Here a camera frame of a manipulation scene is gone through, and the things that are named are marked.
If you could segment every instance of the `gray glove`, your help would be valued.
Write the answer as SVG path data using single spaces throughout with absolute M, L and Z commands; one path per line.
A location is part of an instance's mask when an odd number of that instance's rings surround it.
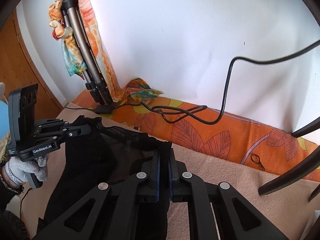
M 17 185 L 28 181 L 26 173 L 34 173 L 39 181 L 46 181 L 48 177 L 47 161 L 49 155 L 40 156 L 32 161 L 22 162 L 19 157 L 11 157 L 5 164 L 5 173 Z

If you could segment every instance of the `wooden cabinet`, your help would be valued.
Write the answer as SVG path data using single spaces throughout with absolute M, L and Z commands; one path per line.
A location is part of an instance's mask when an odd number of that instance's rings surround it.
M 24 46 L 17 21 L 14 21 L 14 18 L 16 19 L 14 16 L 12 14 L 8 18 L 0 31 L 0 82 L 5 84 L 4 95 L 8 98 L 10 91 L 38 83 L 35 118 L 56 118 L 62 106 L 52 95 L 33 65 Z

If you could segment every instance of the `black cable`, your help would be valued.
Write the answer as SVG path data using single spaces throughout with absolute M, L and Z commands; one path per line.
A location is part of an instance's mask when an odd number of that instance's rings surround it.
M 115 106 L 114 109 L 120 108 L 120 107 L 122 107 L 122 106 L 141 106 L 141 104 L 140 104 L 140 103 L 138 103 L 138 104 L 125 103 L 125 104 L 123 104 L 123 105 Z
M 122 107 L 122 106 L 140 106 L 140 105 L 141 105 L 140 103 L 138 103 L 138 104 L 125 103 L 125 104 L 123 104 L 123 105 L 113 106 L 113 109 L 117 109 L 117 108 L 120 108 L 120 107 Z M 82 108 L 82 107 L 79 107 L 79 108 L 71 108 L 71 107 L 67 107 L 67 106 L 65 106 L 65 108 L 67 108 L 67 109 L 71 109 L 71 110 L 83 109 L 83 110 L 94 111 L 94 109 L 90 109 L 90 108 Z
M 168 123 L 175 123 L 175 122 L 178 122 L 178 121 L 180 121 L 181 119 L 183 119 L 183 118 L 185 118 L 187 116 L 190 116 L 190 117 L 192 117 L 192 118 L 196 119 L 197 121 L 199 121 L 201 123 L 204 123 L 204 124 L 209 124 L 209 125 L 216 124 L 217 122 L 220 121 L 220 119 L 222 118 L 223 113 L 224 113 L 224 109 L 225 109 L 225 106 L 226 106 L 226 100 L 227 100 L 228 87 L 229 87 L 229 82 L 230 82 L 230 77 L 231 77 L 231 71 L 232 71 L 232 67 L 233 67 L 234 63 L 237 60 L 244 60 L 244 61 L 256 64 L 256 65 L 271 65 L 271 64 L 276 64 L 276 63 L 284 62 L 284 61 L 299 57 L 299 56 L 309 52 L 310 50 L 316 48 L 319 45 L 320 45 L 320 40 L 316 41 L 315 43 L 311 44 L 310 46 L 308 46 L 308 47 L 306 47 L 306 48 L 304 48 L 304 49 L 302 49 L 302 50 L 300 50 L 300 51 L 298 51 L 298 52 L 296 52 L 294 54 L 291 54 L 291 55 L 288 55 L 288 56 L 285 56 L 285 57 L 281 57 L 281 58 L 277 58 L 277 59 L 273 59 L 273 60 L 259 61 L 259 60 L 254 60 L 254 59 L 247 58 L 247 57 L 234 57 L 231 60 L 230 65 L 229 65 L 229 69 L 228 69 L 226 83 L 225 83 L 224 91 L 223 91 L 221 110 L 220 110 L 219 116 L 214 121 L 206 121 L 206 120 L 203 120 L 203 119 L 197 117 L 196 115 L 194 115 L 194 113 L 196 113 L 196 112 L 205 110 L 207 108 L 207 106 L 205 106 L 206 108 L 199 109 L 199 110 L 196 110 L 196 111 L 193 111 L 193 112 L 189 112 L 189 111 L 191 111 L 190 109 L 184 110 L 184 109 L 177 108 L 177 107 L 172 107 L 172 106 L 153 106 L 153 107 L 150 108 L 149 106 L 147 106 L 143 102 L 141 102 L 141 104 L 146 109 L 148 109 L 150 112 L 161 114 L 163 119 Z M 175 110 L 176 112 L 163 112 L 162 109 Z M 165 114 L 182 114 L 182 113 L 184 113 L 185 115 L 183 117 L 180 117 L 179 119 L 177 119 L 175 121 L 169 121 L 164 117 Z
M 65 106 L 65 108 L 67 108 L 67 109 L 71 109 L 71 110 L 83 109 L 83 110 L 93 111 L 93 109 L 89 109 L 89 108 L 82 108 L 82 107 L 79 107 L 79 108 L 71 108 L 71 107 L 67 107 L 67 106 Z
M 27 194 L 29 193 L 29 191 L 32 190 L 32 188 L 28 189 L 27 193 L 23 196 L 21 202 L 20 202 L 20 219 L 21 219 L 21 208 L 22 208 L 22 201 L 24 200 L 24 198 L 27 196 Z

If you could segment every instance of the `blue object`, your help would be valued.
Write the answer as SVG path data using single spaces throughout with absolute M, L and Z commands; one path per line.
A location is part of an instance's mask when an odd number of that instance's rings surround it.
M 173 182 L 172 182 L 172 171 L 171 171 L 170 163 L 168 163 L 168 169 L 169 169 L 170 201 L 172 201 L 173 200 Z
M 8 105 L 0 101 L 0 139 L 9 131 Z
M 158 155 L 158 167 L 157 167 L 157 183 L 156 183 L 156 201 L 160 199 L 160 155 Z

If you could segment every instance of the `camera lens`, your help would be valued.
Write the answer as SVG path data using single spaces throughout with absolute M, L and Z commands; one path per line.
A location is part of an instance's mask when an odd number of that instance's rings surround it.
M 30 106 L 32 100 L 32 93 L 28 95 L 28 106 Z
M 23 97 L 22 102 L 21 102 L 21 107 L 24 109 L 26 107 L 27 99 L 26 97 Z

